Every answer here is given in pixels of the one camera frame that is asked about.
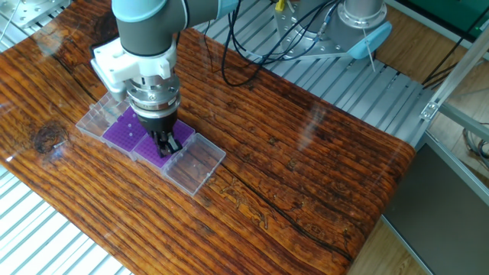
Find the clear plastic box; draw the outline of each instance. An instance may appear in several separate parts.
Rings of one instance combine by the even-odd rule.
[[[191,196],[206,183],[224,160],[226,153],[185,123],[178,121],[173,128],[183,149],[159,158],[156,146],[139,124],[127,102],[117,102],[107,93],[76,124],[90,137],[113,147],[132,160],[142,160],[157,168],[161,175]]]

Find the wood knot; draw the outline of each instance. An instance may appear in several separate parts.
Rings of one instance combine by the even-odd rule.
[[[41,154],[47,154],[57,148],[58,144],[68,140],[68,132],[59,122],[49,121],[33,136],[34,149]]]
[[[287,164],[287,169],[293,171],[293,168],[296,166],[296,164],[297,164],[296,159],[290,159],[289,163]]]
[[[94,26],[94,35],[98,42],[108,42],[118,35],[117,21],[112,12],[108,11],[103,16],[97,18]]]
[[[270,139],[268,140],[268,144],[269,145],[275,145],[275,143],[277,143],[277,138],[276,137],[270,137]]]

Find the wood grain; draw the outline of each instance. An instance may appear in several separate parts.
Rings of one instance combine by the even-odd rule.
[[[346,273],[414,149],[268,71],[227,86],[185,31],[179,117],[227,153],[191,198],[74,126],[106,93],[88,47],[115,32],[109,1],[77,1],[0,56],[5,167],[135,273]]]

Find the metal grating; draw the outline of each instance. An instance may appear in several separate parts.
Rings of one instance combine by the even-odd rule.
[[[75,225],[0,167],[2,274],[131,274]]]
[[[244,0],[237,38],[256,54],[278,41],[269,1]],[[11,26],[0,52],[22,41],[62,12],[57,9],[32,27]],[[0,30],[7,19],[0,16]],[[203,32],[207,24],[197,26]],[[224,43],[227,18],[213,21],[207,35]],[[385,64],[350,57],[279,62],[266,68],[314,95],[413,146],[428,127],[418,115],[432,92]],[[131,274],[64,216],[0,167],[0,270],[5,274]]]

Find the floor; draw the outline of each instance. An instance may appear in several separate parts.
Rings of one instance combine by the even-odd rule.
[[[393,25],[393,33],[378,50],[377,58],[413,80],[422,82],[455,43],[394,8],[389,8],[388,19]],[[465,52],[466,49],[458,48],[441,70],[460,60]],[[448,100],[481,122],[489,122],[489,91],[484,90],[489,88],[489,79],[485,77],[488,73],[487,62],[474,68]],[[467,151],[461,126],[443,115],[437,115],[429,130],[489,186],[489,170]],[[387,225],[379,221],[349,274],[407,275],[425,272]]]

